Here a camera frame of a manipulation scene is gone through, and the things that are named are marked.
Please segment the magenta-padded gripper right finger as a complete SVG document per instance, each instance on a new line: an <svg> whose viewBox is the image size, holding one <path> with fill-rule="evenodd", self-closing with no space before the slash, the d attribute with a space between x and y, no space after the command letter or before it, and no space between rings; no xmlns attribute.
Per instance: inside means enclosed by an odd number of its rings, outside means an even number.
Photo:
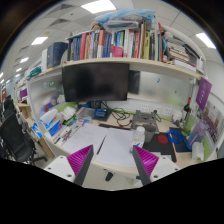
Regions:
<svg viewBox="0 0 224 224"><path fill-rule="evenodd" d="M180 170L167 156L158 157L138 146L133 148L133 158L143 186Z"/></svg>

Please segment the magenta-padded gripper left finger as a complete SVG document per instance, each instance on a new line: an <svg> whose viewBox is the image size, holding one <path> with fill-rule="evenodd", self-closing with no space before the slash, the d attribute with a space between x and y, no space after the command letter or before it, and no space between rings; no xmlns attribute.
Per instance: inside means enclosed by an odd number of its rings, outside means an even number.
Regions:
<svg viewBox="0 0 224 224"><path fill-rule="evenodd" d="M58 156L44 170L81 186L85 180L93 155L93 146L89 145L68 157Z"/></svg>

